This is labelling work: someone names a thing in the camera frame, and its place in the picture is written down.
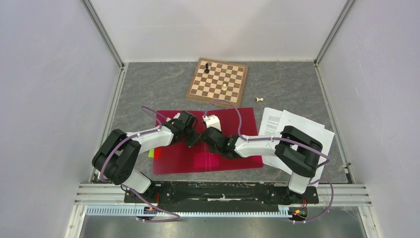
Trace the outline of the white printed paper stack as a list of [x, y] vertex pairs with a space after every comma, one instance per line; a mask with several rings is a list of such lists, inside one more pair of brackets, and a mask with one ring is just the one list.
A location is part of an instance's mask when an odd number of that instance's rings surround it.
[[[293, 114], [286, 110], [279, 111], [272, 108], [265, 108], [263, 111], [262, 121], [259, 127], [258, 135], [267, 135], [269, 137], [281, 136], [285, 126], [293, 126], [305, 134], [311, 136], [322, 144], [322, 153], [329, 155], [329, 151], [333, 142], [335, 133], [327, 130], [325, 125], [312, 121], [308, 118]], [[292, 173], [291, 169], [275, 156], [262, 156], [265, 165], [280, 169], [287, 174]], [[315, 177], [311, 182], [317, 181], [322, 175], [324, 166], [317, 169]]]

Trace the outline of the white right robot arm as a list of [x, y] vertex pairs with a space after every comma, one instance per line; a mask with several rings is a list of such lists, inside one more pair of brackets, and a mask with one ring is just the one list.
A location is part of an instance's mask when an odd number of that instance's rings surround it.
[[306, 196], [306, 188], [316, 174], [321, 151], [321, 142], [293, 126], [285, 126], [279, 137], [224, 135], [221, 130], [209, 127], [201, 140], [212, 153], [228, 159], [251, 156], [275, 156], [291, 171], [286, 196], [292, 202], [299, 202]]

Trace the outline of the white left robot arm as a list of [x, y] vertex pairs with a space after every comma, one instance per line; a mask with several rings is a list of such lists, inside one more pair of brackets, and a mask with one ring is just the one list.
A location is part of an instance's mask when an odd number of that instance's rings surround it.
[[152, 181], [143, 173], [135, 170], [138, 155], [158, 147], [184, 143], [192, 147], [199, 140], [195, 127], [197, 118], [188, 111], [177, 113], [158, 126], [139, 132], [113, 130], [92, 159], [93, 167], [98, 170], [102, 182], [123, 185], [136, 191], [143, 202], [154, 199], [156, 190]]

